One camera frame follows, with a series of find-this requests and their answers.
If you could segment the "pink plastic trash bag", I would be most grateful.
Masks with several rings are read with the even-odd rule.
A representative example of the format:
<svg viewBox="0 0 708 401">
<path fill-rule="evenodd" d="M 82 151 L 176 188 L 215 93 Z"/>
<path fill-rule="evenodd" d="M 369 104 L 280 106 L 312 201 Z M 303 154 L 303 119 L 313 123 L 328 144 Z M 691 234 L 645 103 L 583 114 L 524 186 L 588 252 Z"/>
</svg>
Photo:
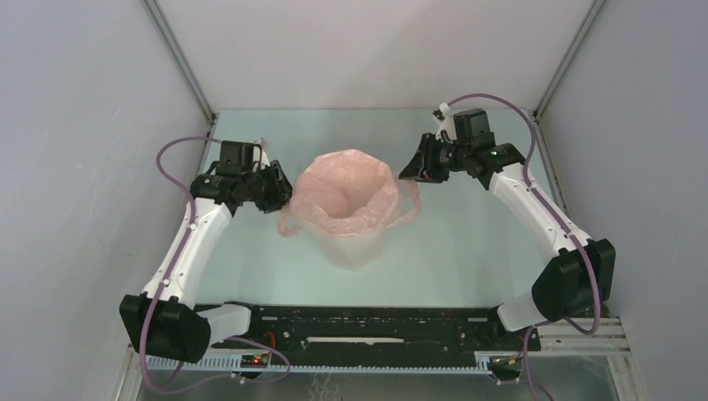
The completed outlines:
<svg viewBox="0 0 708 401">
<path fill-rule="evenodd" d="M 317 156 L 297 177 L 278 231 L 346 238 L 411 222 L 421 211 L 416 182 L 399 180 L 387 163 L 360 150 L 340 150 Z"/>
</svg>

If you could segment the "white faceted trash bin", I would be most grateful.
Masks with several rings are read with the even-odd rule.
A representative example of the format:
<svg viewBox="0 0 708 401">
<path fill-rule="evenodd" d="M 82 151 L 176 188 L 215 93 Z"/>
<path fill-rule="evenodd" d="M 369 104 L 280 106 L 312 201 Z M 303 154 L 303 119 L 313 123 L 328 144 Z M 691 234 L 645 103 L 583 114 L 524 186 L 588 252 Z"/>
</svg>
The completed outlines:
<svg viewBox="0 0 708 401">
<path fill-rule="evenodd" d="M 382 254 L 386 235 L 385 229 L 351 236 L 332 236 L 318 232 L 313 234 L 327 260 L 348 271 L 359 271 L 375 261 Z"/>
</svg>

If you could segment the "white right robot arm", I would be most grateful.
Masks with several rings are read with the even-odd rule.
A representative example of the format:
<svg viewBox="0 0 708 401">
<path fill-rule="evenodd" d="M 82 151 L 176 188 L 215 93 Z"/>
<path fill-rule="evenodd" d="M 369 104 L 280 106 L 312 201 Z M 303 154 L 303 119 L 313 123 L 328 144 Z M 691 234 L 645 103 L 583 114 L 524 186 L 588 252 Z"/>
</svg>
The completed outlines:
<svg viewBox="0 0 708 401">
<path fill-rule="evenodd" d="M 616 250 L 574 224 L 539 186 L 527 158 L 512 144 L 497 144 L 483 109 L 434 111 L 437 132 L 422 135 L 402 180 L 440 184 L 465 172 L 500 199 L 532 235 L 546 266 L 531 290 L 493 309 L 488 343 L 509 348 L 519 330 L 592 310 L 600 317 L 609 297 Z"/>
</svg>

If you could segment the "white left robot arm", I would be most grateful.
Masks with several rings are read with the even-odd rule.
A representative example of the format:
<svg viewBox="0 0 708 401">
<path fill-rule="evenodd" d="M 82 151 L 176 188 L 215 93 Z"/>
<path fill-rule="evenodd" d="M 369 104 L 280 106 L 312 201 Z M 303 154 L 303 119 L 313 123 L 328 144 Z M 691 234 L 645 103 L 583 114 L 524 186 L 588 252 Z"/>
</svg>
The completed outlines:
<svg viewBox="0 0 708 401">
<path fill-rule="evenodd" d="M 268 214 L 280 211 L 292 186 L 265 142 L 219 140 L 219 158 L 190 185 L 169 181 L 187 195 L 185 215 L 157 272 L 138 295 L 126 295 L 119 314 L 133 347 L 146 355 L 197 363 L 207 349 L 233 337 L 253 348 L 264 337 L 251 310 L 224 303 L 195 310 L 197 289 L 210 255 L 237 209 L 253 204 Z"/>
</svg>

